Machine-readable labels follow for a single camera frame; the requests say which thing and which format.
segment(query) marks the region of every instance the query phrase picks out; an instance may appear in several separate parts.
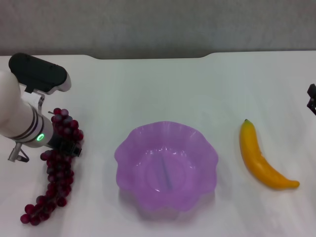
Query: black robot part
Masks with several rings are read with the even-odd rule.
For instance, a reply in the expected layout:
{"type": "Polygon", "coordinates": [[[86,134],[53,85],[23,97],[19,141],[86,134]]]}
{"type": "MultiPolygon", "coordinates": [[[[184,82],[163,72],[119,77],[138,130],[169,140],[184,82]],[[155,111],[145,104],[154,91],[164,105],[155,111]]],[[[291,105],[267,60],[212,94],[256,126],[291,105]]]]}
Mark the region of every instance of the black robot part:
{"type": "Polygon", "coordinates": [[[56,132],[47,143],[47,145],[55,150],[60,151],[68,156],[78,157],[81,153],[81,148],[79,143],[69,141],[64,139],[62,136],[58,135],[56,132]]]}
{"type": "Polygon", "coordinates": [[[9,60],[9,68],[19,83],[26,86],[28,93],[34,89],[47,93],[67,79],[63,67],[25,53],[14,54],[9,60]]]}
{"type": "Polygon", "coordinates": [[[308,95],[310,96],[310,100],[307,104],[307,107],[316,115],[316,85],[311,84],[307,90],[308,95]]]}

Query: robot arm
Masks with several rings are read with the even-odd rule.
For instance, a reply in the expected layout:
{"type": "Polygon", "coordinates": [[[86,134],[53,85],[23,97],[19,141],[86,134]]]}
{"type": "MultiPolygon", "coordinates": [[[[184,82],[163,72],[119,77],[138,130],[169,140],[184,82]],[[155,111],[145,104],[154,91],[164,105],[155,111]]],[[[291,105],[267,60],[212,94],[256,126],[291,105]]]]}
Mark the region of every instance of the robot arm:
{"type": "Polygon", "coordinates": [[[69,90],[71,81],[67,71],[22,53],[11,57],[9,67],[12,72],[0,72],[0,134],[16,142],[9,160],[28,161],[19,156],[22,145],[47,146],[79,156],[81,148],[54,132],[51,121],[41,114],[45,96],[39,92],[69,90]],[[22,96],[19,83],[26,86],[22,96]]]}

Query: white table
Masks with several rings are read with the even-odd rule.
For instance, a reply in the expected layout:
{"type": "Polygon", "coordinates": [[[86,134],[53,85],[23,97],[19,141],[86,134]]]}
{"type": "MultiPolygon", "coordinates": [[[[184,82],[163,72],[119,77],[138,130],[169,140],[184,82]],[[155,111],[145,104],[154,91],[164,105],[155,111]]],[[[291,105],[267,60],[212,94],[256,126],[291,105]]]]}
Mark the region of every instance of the white table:
{"type": "MultiPolygon", "coordinates": [[[[63,66],[70,91],[47,96],[43,113],[67,108],[85,134],[73,191],[64,208],[32,227],[20,223],[47,185],[46,149],[24,148],[29,163],[7,161],[0,138],[0,235],[3,237],[314,237],[316,116],[306,107],[316,82],[316,52],[215,53],[199,59],[97,60],[40,56],[63,66]],[[243,164],[244,119],[258,131],[270,164],[301,182],[272,191],[243,164]],[[170,120],[201,131],[219,154],[218,185],[186,213],[148,213],[116,185],[114,151],[129,132],[170,120]]],[[[9,70],[0,57],[0,70],[9,70]]]]}

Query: banana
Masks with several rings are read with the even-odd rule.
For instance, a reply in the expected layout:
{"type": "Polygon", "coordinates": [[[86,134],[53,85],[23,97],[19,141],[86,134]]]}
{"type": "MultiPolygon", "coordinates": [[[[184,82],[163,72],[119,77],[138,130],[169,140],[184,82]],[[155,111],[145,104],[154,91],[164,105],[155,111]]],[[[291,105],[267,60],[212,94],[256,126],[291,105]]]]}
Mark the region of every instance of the banana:
{"type": "Polygon", "coordinates": [[[240,129],[240,151],[248,170],[262,183],[273,189],[295,189],[300,183],[285,178],[262,155],[254,125],[245,120],[240,129]]]}

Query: yellow banana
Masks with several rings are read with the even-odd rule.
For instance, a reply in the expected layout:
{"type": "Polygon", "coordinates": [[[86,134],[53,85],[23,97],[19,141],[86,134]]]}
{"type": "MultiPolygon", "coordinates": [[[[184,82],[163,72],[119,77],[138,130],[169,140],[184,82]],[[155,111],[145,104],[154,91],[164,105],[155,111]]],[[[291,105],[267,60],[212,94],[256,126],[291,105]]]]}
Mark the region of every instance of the yellow banana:
{"type": "Polygon", "coordinates": [[[285,178],[263,157],[254,125],[245,120],[240,129],[240,151],[248,170],[262,183],[273,189],[295,189],[300,186],[298,181],[285,178]]]}

